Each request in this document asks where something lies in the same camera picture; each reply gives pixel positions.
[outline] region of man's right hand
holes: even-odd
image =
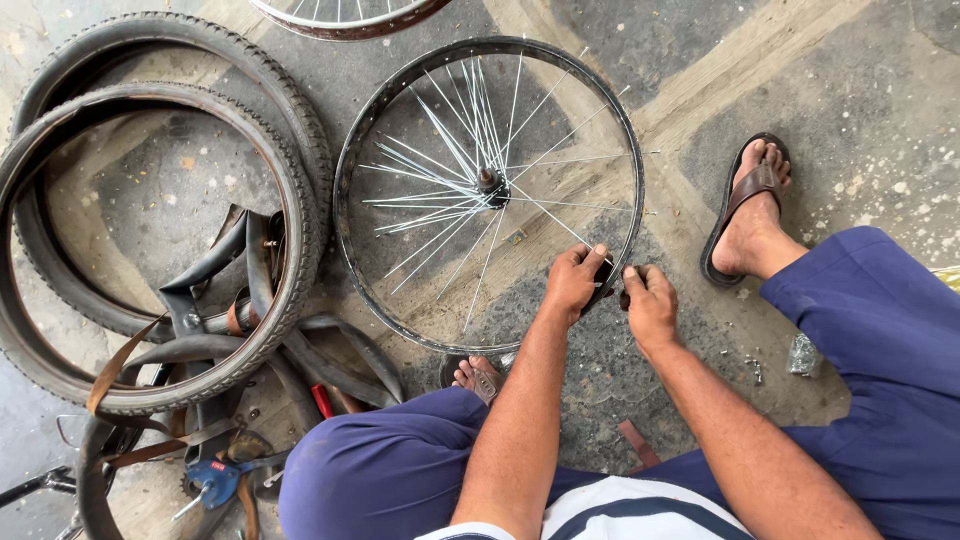
[[[648,359],[663,348],[682,347],[677,334],[677,291],[653,264],[626,265],[623,285],[630,295],[630,330]]]

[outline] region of blue pants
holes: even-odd
[[[825,428],[785,428],[887,539],[960,538],[960,295],[878,229],[831,236],[760,289],[852,393]],[[411,540],[445,527],[487,408],[453,387],[339,416],[290,454],[280,523],[290,540]],[[557,468],[550,502],[603,478]],[[722,505],[704,455],[642,471]]]

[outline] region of brown leather sandal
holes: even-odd
[[[781,202],[783,198],[783,184],[780,183],[780,179],[777,178],[777,174],[774,173],[773,168],[770,166],[770,163],[767,162],[766,158],[760,160],[760,165],[747,173],[747,176],[743,177],[736,185],[736,189],[733,189],[733,176],[736,175],[736,171],[740,169],[743,151],[747,149],[750,143],[759,138],[765,142],[776,144],[777,149],[783,154],[783,160],[790,161],[790,151],[787,150],[786,144],[776,135],[766,132],[761,132],[750,137],[750,139],[740,147],[740,151],[736,153],[736,158],[733,159],[733,164],[730,166],[730,174],[727,176],[727,197],[724,199],[723,207],[720,209],[720,217],[713,227],[713,232],[710,233],[707,239],[707,245],[704,246],[703,254],[700,255],[701,273],[716,285],[730,287],[742,282],[744,278],[744,276],[724,274],[713,266],[713,250],[716,249],[717,242],[720,241],[720,236],[723,234],[723,231],[727,229],[727,226],[730,225],[733,213],[740,208],[740,205],[759,193],[770,192],[774,196],[774,200],[777,201],[777,208],[780,210],[780,213],[783,213],[783,205]]]
[[[469,360],[469,356],[447,355],[444,358],[444,363],[440,366],[441,388],[448,388],[453,385],[456,380],[453,378],[453,374],[460,369],[462,360]],[[476,384],[473,385],[473,393],[479,396],[487,406],[500,393],[500,388],[503,388],[503,381],[506,380],[499,373],[487,373],[477,368],[473,368],[473,377],[476,380]]]

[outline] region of forearm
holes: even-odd
[[[650,362],[700,443],[724,497],[765,540],[878,539],[843,489],[796,443],[679,345]]]
[[[480,430],[451,525],[484,521],[517,540],[540,536],[560,444],[568,323],[541,312]]]

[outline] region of red handle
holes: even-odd
[[[326,396],[326,388],[317,383],[310,388],[310,393],[313,394],[313,400],[317,402],[317,408],[320,409],[324,418],[333,418],[333,406],[330,404],[330,398]]]

